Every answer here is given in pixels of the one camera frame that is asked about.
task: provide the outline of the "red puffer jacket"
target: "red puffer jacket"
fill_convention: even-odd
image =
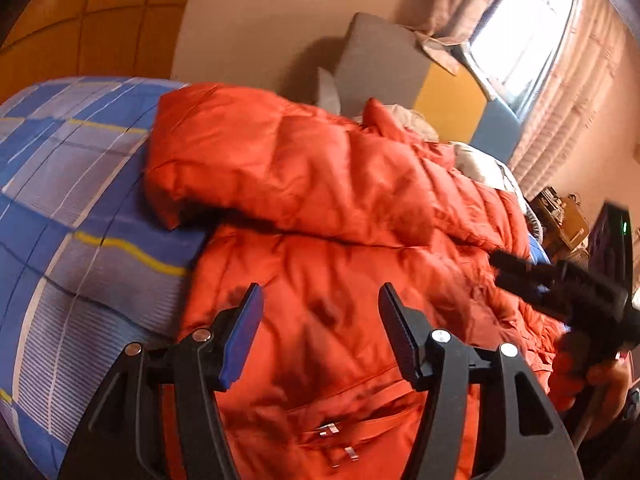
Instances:
[[[243,479],[400,478],[424,396],[396,367],[377,309],[384,282],[466,343],[513,342],[546,387],[561,328],[496,289],[488,264],[495,248],[529,253],[514,196],[464,177],[451,146],[418,140],[378,102],[360,126],[266,91],[172,92],[145,185],[169,228],[194,207],[242,213],[200,257],[181,335],[237,304],[249,283],[264,287],[242,377],[216,396]],[[470,474],[477,400],[471,389],[459,478]],[[319,436],[329,422],[340,431]]]

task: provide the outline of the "hand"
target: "hand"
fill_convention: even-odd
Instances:
[[[567,352],[559,352],[549,377],[549,399],[558,412],[565,412],[574,405],[575,396],[588,384],[606,386],[607,393],[600,412],[593,419],[586,438],[593,438],[606,430],[625,407],[626,393],[630,386],[628,366],[623,360],[597,364],[589,368],[587,380],[572,374],[573,359]]]

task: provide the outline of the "window frame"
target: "window frame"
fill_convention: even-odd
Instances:
[[[474,74],[479,85],[482,87],[482,90],[484,91],[486,97],[489,100],[494,100],[496,98],[502,99],[505,102],[505,104],[513,111],[517,119],[522,123],[527,118],[532,106],[534,105],[537,98],[539,97],[540,91],[550,74],[550,69],[555,63],[556,59],[558,58],[558,54],[560,52],[562,44],[564,43],[566,28],[568,26],[569,20],[571,19],[571,15],[573,13],[577,0],[572,0],[571,2],[571,7],[569,10],[569,14],[567,16],[567,21],[564,26],[564,31],[562,32],[560,41],[558,41],[558,45],[554,50],[551,51],[551,53],[549,53],[549,56],[545,64],[543,65],[542,70],[540,71],[540,74],[538,74],[538,78],[536,79],[535,83],[532,85],[529,91],[529,94],[522,100],[522,102],[516,109],[511,107],[511,105],[508,102],[506,102],[506,100],[500,95],[500,92],[498,92],[498,90],[491,84],[487,74],[483,72],[483,70],[480,68],[480,66],[476,62],[473,55],[473,51],[471,49],[472,41],[478,36],[478,34],[482,31],[482,28],[493,17],[493,15],[495,14],[495,11],[498,9],[498,7],[503,1],[504,0],[494,0],[494,2],[488,7],[488,9],[485,10],[484,14],[480,18],[480,21],[478,22],[478,25],[474,30],[474,33],[471,35],[471,37],[467,41],[460,44],[460,48],[458,49],[458,56],[462,58],[462,61],[466,66],[466,68],[469,69]]]

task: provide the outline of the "window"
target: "window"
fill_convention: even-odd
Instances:
[[[554,58],[573,0],[497,0],[470,54],[497,93],[524,117]]]

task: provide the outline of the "jacket sleeve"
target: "jacket sleeve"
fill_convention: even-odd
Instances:
[[[452,147],[407,136],[383,107],[365,117],[362,127],[257,89],[171,92],[150,138],[147,197],[169,228],[194,206],[222,207],[345,242],[421,246],[443,230],[528,254],[514,197],[464,177]]]

